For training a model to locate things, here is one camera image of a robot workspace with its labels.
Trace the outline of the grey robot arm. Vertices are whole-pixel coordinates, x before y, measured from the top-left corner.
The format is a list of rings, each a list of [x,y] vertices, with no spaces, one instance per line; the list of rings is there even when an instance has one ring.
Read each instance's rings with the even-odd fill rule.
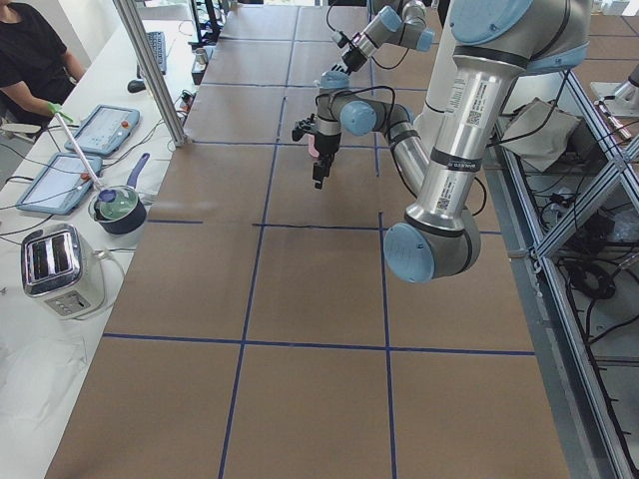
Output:
[[[332,40],[342,49],[340,60],[329,69],[350,75],[358,71],[384,44],[426,52],[435,38],[427,26],[431,1],[368,1],[371,18],[359,32],[348,37],[330,27]]]
[[[316,111],[296,124],[317,157],[313,178],[328,176],[343,133],[382,134],[413,202],[383,245],[393,273],[407,282],[459,274],[475,263],[480,234],[466,199],[495,122],[517,79],[567,71],[585,57],[587,1],[453,1],[443,35],[426,25],[423,1],[372,1],[371,20],[352,37],[335,32],[340,61],[319,79]],[[384,44],[437,47],[418,116],[397,102],[354,91],[350,75]]]

